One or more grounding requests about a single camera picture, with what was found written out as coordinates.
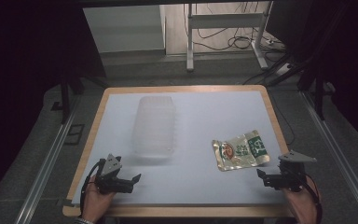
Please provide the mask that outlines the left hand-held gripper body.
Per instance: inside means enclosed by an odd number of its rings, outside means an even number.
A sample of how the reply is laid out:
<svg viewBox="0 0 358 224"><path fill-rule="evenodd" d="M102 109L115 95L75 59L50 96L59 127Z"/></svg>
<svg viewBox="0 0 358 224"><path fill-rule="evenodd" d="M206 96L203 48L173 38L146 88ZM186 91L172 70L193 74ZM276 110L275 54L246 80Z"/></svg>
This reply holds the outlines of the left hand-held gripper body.
<svg viewBox="0 0 358 224"><path fill-rule="evenodd" d="M122 165L121 158L116 158L109 154L105 160L101 160L102 165L98 168L95 184L101 194L108 194L110 192L119 192L122 183L117 178Z"/></svg>

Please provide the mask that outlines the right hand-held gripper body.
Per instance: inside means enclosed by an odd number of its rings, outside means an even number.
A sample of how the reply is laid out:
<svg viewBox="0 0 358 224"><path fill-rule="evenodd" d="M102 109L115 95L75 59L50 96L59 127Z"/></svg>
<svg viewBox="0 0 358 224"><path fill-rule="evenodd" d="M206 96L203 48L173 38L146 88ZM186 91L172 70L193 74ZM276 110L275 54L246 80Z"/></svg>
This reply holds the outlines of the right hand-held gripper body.
<svg viewBox="0 0 358 224"><path fill-rule="evenodd" d="M279 160L279 168L284 177L283 187L300 192L301 186L307 182L304 163L316 162L317 159L291 150L281 155Z"/></svg>

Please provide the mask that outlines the person's left hand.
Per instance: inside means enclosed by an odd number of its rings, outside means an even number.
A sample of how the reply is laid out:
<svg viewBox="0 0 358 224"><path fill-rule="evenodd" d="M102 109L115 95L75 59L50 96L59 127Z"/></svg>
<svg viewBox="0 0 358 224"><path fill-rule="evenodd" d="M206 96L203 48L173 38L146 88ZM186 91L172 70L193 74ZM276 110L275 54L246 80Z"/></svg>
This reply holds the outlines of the person's left hand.
<svg viewBox="0 0 358 224"><path fill-rule="evenodd" d="M81 217L88 222L96 224L103 217L111 206L115 193L101 194L94 183L95 176L92 176L85 190L83 212Z"/></svg>

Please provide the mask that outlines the person's right hand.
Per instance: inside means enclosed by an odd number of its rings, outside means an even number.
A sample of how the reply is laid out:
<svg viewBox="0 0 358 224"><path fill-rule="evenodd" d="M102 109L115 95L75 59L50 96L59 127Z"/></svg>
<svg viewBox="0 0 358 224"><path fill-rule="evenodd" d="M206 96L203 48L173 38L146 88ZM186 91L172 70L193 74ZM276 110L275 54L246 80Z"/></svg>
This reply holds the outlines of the person's right hand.
<svg viewBox="0 0 358 224"><path fill-rule="evenodd" d="M282 192L297 224L318 224L319 212L312 193L318 197L321 197L321 195L317 185L309 176L307 177L307 184L310 190L303 187L300 192L294 192L290 189L282 189Z"/></svg>

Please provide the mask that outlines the gold foil snack packet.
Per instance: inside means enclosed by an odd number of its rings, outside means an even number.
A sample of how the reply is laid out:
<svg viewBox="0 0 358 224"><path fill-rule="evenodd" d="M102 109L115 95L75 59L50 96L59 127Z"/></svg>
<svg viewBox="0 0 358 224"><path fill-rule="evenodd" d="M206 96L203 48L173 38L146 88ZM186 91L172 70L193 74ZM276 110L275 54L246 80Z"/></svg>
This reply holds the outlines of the gold foil snack packet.
<svg viewBox="0 0 358 224"><path fill-rule="evenodd" d="M256 167L270 161L257 130L227 141L213 140L212 145L217 167L221 172Z"/></svg>

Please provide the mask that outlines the white table mat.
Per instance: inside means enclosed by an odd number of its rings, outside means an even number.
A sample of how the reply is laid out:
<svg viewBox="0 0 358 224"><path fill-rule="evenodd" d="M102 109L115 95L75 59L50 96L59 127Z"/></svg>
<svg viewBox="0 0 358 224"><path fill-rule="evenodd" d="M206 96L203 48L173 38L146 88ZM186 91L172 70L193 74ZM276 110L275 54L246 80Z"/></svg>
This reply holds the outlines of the white table mat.
<svg viewBox="0 0 358 224"><path fill-rule="evenodd" d="M267 188L255 168L222 172L213 151L214 140L226 141L258 131L270 156L263 165L278 172L281 144L259 91L173 92L176 135L173 154L143 158L131 145L140 93L111 94L87 162L113 154L121 158L119 177L140 180L132 193L119 193L115 205L239 205L283 203L278 190Z"/></svg>

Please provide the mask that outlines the clear plastic container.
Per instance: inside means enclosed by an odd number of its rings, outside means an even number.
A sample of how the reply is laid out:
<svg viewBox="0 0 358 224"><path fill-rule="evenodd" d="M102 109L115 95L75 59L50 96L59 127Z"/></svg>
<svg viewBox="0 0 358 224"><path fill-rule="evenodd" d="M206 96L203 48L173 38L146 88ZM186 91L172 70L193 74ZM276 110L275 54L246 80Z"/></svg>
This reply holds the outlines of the clear plastic container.
<svg viewBox="0 0 358 224"><path fill-rule="evenodd" d="M175 117L170 96L142 97L131 137L134 152L142 157L169 157L173 153Z"/></svg>

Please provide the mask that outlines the black stand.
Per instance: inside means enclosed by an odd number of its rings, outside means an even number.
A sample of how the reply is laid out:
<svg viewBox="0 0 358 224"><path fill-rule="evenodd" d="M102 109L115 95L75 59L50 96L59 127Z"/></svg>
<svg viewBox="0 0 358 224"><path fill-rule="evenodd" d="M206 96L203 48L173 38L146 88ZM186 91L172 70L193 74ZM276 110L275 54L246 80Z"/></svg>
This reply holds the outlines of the black stand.
<svg viewBox="0 0 358 224"><path fill-rule="evenodd" d="M72 91L74 95L81 95L85 91L85 86L82 82L83 79L89 80L90 82L96 84L97 86L107 89L110 85L97 77L83 76L79 77L77 75L61 75L60 76L60 88L61 88L61 100L55 102L51 108L52 111L61 110L62 111L62 121L61 124L64 124L70 117L71 108L70 108L70 97L69 91Z"/></svg>
<svg viewBox="0 0 358 224"><path fill-rule="evenodd" d="M326 95L324 90L324 72L320 63L314 59L304 62L303 74L297 82L297 87L300 91L308 91L311 85L314 85L314 111L321 120L324 120L323 99Z"/></svg>

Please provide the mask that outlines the white power strip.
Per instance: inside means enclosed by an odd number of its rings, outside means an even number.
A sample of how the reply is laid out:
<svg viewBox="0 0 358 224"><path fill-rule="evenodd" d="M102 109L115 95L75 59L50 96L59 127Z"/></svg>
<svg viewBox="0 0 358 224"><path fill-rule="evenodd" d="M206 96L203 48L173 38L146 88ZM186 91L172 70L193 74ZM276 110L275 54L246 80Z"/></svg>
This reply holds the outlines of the white power strip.
<svg viewBox="0 0 358 224"><path fill-rule="evenodd" d="M281 76L285 73L287 73L293 66L290 63L285 63L281 68L279 68L275 74L277 76Z"/></svg>

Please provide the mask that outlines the aluminium rail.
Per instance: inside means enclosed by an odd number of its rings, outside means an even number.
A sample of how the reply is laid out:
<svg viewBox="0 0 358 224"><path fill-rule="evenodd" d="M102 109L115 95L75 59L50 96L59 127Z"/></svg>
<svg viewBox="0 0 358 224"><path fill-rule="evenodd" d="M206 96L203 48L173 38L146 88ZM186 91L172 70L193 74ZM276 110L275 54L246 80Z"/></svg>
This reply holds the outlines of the aluminium rail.
<svg viewBox="0 0 358 224"><path fill-rule="evenodd" d="M346 159L343 151L341 150L340 145L337 142L337 139L332 134L331 130L329 129L327 123L325 120L322 120L320 116L317 114L317 112L314 109L315 103L312 101L311 96L301 91L299 93L301 96L303 102L306 105L306 108L309 110L310 115L319 130L319 133L321 134L323 140L325 141L325 144L327 148L329 149L332 157L334 158L338 169L342 173L343 177L345 178L347 184L349 185L349 188L351 189L351 192L358 203L358 177L351 168L348 160Z"/></svg>
<svg viewBox="0 0 358 224"><path fill-rule="evenodd" d="M71 101L69 117L61 125L58 133L56 134L56 137L48 150L48 154L43 160L43 163L35 177L34 183L31 186L27 197L24 200L21 210L14 221L14 224L30 224L35 209L48 183L56 160L58 159L58 156L62 150L66 135L68 134L69 129L73 123L80 100L80 96L75 96L74 99Z"/></svg>

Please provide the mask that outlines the white metal desk frame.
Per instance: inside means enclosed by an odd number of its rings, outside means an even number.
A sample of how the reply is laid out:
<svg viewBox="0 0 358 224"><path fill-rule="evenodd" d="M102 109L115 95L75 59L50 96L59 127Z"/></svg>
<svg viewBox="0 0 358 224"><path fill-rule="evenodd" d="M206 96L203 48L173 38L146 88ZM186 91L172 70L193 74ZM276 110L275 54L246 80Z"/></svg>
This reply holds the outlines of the white metal desk frame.
<svg viewBox="0 0 358 224"><path fill-rule="evenodd" d="M193 30L194 29L215 29L215 28L258 28L255 40L251 42L255 57L262 70L268 68L268 64L261 52L260 44L269 18L272 1L268 1L261 13L248 14L217 14L198 15L193 14L192 5L187 5L187 49L186 49L186 70L194 70Z"/></svg>

